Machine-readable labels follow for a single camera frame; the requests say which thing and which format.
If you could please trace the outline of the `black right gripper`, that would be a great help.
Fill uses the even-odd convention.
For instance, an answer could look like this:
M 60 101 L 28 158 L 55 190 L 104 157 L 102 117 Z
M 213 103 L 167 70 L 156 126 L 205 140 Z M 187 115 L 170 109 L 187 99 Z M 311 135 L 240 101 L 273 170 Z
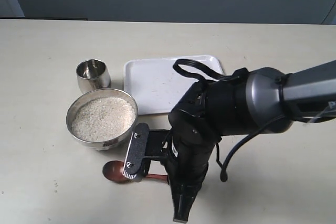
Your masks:
M 170 171 L 174 222 L 188 222 L 208 171 L 208 161 L 221 140 L 221 108 L 212 104 L 179 103 L 168 115 L 176 164 Z

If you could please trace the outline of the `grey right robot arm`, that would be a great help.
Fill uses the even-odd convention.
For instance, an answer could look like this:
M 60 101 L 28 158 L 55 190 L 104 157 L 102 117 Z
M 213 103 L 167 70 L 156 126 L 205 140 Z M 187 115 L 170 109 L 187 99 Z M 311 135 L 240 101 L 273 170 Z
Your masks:
M 225 182 L 231 158 L 255 136 L 285 132 L 295 121 L 335 119 L 334 61 L 288 74 L 264 67 L 254 71 L 241 68 L 226 76 L 189 59 L 177 60 L 173 69 L 195 79 L 168 115 L 172 138 L 165 169 L 175 222 L 188 221 L 210 155 L 219 149 L 223 136 L 243 136 L 225 160 L 218 162 Z

